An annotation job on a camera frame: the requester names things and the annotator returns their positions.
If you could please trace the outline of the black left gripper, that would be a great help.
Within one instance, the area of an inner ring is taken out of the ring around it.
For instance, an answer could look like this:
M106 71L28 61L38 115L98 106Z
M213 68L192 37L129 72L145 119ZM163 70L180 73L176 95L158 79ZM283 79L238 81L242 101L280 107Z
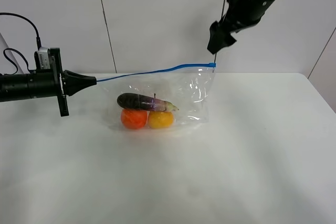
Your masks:
M60 49L50 48L50 69L34 70L28 75L27 85L30 97L57 97L61 116L68 116L66 96L96 85L96 77L85 76L69 70L63 72Z

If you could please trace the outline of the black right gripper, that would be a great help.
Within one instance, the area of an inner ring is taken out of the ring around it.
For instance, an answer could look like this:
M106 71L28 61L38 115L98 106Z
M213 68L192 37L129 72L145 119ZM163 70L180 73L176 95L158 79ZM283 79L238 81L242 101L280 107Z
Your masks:
M213 22L209 28L210 37L207 50L216 54L236 42L231 35L260 22L266 10L275 0L227 0L228 11L220 22Z

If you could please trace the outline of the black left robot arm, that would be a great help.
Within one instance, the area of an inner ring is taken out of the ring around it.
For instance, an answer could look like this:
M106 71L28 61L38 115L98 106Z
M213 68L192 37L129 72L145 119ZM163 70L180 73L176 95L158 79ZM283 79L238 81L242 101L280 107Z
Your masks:
M1 76L1 102L56 97L61 116L68 116L67 96L97 84L97 79L63 70L59 48L40 48L36 69Z

